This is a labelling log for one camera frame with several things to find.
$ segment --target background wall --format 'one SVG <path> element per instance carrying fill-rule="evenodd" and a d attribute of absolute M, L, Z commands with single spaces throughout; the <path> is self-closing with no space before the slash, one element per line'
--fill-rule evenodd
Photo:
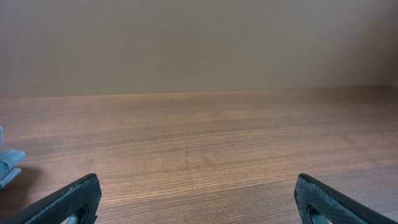
<path fill-rule="evenodd" d="M 0 96 L 387 85 L 396 0 L 2 0 Z"/>

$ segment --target wooden table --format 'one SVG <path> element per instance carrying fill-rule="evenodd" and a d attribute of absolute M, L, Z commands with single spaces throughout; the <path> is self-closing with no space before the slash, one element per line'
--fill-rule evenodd
<path fill-rule="evenodd" d="M 224 91 L 0 100 L 27 153 L 0 216 L 90 172 L 97 223 L 300 223 L 308 173 L 398 220 L 398 91 Z"/>

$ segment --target plain wall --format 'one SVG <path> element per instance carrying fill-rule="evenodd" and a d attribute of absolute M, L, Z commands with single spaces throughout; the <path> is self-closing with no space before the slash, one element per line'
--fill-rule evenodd
<path fill-rule="evenodd" d="M 396 0 L 2 0 L 0 96 L 388 85 Z"/>

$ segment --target table surface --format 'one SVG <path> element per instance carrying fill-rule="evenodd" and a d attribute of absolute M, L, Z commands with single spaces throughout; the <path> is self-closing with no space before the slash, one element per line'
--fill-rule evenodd
<path fill-rule="evenodd" d="M 27 153 L 0 217 L 94 172 L 96 223 L 300 223 L 299 173 L 398 220 L 398 91 L 0 99 Z"/>

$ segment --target black plastic part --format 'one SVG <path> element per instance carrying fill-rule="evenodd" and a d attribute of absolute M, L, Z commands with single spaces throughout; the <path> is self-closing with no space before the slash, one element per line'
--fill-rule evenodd
<path fill-rule="evenodd" d="M 397 224 L 307 174 L 298 176 L 294 199 L 303 224 Z"/>
<path fill-rule="evenodd" d="M 96 174 L 88 174 L 33 203 L 0 224 L 59 224 L 73 215 L 79 224 L 93 224 L 101 199 Z"/>

